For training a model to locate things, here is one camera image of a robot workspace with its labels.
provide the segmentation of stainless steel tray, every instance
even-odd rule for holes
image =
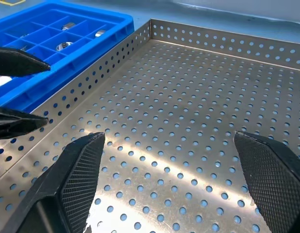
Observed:
[[[101,131],[92,232],[270,232],[232,138],[300,156],[300,44],[152,19],[34,113],[50,124],[0,141],[0,229],[66,144]]]

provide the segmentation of perforated sheet metal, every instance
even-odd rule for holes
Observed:
[[[300,70],[150,40],[160,22],[180,25],[152,20],[35,111],[52,124],[0,143],[0,228],[62,147],[102,131],[88,231],[270,232],[232,138],[259,133],[300,156]]]

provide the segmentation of perforated metal tray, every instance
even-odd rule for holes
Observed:
[[[300,157],[300,44],[151,20],[34,113],[50,124],[0,141],[0,229],[67,143],[101,131],[89,232],[268,233],[232,138]]]

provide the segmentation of blue floor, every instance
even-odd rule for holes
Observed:
[[[234,33],[291,41],[300,43],[300,24],[271,21],[268,19],[241,16],[231,13],[185,8],[163,0],[68,0],[77,4],[120,11],[134,17],[135,28],[150,18],[191,24]],[[42,0],[26,0],[15,6],[0,4],[0,18],[36,5]]]

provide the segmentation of blue plastic bin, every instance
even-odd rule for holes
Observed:
[[[75,26],[63,31],[69,22]],[[99,30],[106,32],[95,37]],[[45,2],[1,19],[0,47],[26,46],[51,71],[12,77],[0,86],[0,106],[31,112],[133,32],[129,15],[64,2]],[[73,44],[56,50],[67,41]]]

